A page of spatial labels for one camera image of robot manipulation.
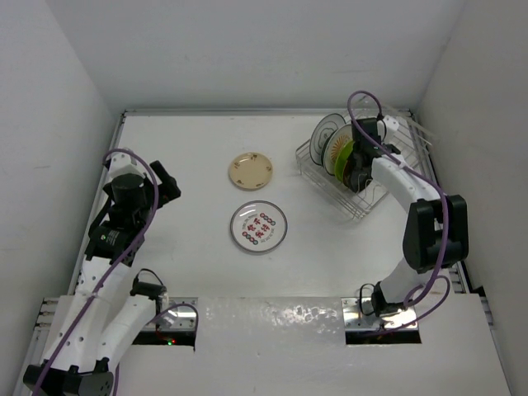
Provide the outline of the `small beige patterned plate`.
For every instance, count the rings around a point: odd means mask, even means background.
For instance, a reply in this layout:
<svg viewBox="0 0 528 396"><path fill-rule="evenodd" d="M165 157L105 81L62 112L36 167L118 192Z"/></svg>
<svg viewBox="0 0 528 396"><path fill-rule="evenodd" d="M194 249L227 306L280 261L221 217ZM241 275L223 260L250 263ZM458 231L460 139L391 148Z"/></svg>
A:
<svg viewBox="0 0 528 396"><path fill-rule="evenodd" d="M272 179L273 165L262 153L242 153L229 165L229 180L239 189L256 191Z"/></svg>

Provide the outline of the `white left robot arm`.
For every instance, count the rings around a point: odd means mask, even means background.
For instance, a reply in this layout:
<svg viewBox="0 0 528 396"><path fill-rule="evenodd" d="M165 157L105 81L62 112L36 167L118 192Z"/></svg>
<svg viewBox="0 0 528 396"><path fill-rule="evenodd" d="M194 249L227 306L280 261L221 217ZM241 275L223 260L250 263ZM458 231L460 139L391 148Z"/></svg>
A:
<svg viewBox="0 0 528 396"><path fill-rule="evenodd" d="M181 191L159 161L146 163L129 149L110 150L103 165L107 200L88 230L73 300L41 363L23 375L34 395L115 394L121 357L162 316L165 287L138 281L120 312L107 318L157 210Z"/></svg>

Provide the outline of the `white plate red characters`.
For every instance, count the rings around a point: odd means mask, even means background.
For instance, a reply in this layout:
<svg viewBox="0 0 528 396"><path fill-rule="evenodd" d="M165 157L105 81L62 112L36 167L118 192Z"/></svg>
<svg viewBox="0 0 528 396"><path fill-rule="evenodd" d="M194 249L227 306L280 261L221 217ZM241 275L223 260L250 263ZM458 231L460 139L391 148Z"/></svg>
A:
<svg viewBox="0 0 528 396"><path fill-rule="evenodd" d="M229 234L238 248L264 254L280 246L288 233L284 211L267 200L252 200L239 206L229 222Z"/></svg>

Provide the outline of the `dark brown patterned plate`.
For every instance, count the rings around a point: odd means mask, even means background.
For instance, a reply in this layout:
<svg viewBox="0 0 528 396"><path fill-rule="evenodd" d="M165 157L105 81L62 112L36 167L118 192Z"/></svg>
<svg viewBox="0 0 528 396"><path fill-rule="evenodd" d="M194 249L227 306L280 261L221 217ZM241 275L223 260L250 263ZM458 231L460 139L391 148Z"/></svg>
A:
<svg viewBox="0 0 528 396"><path fill-rule="evenodd" d="M354 158L349 158L343 170L342 183L350 191L363 191L370 180L370 168L357 165Z"/></svg>

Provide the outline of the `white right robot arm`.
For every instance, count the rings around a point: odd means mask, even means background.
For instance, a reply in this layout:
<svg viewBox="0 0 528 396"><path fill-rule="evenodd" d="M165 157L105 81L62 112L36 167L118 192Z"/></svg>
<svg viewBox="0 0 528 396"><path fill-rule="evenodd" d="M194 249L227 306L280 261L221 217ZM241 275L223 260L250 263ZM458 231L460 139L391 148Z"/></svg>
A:
<svg viewBox="0 0 528 396"><path fill-rule="evenodd" d="M380 118L352 123L353 149L343 172L351 191L363 191L378 182L407 214L403 259L370 297L375 316L392 314L421 301L440 270L463 261L469 254L468 208L460 195L446 195L432 180L409 167L392 144L383 144Z"/></svg>

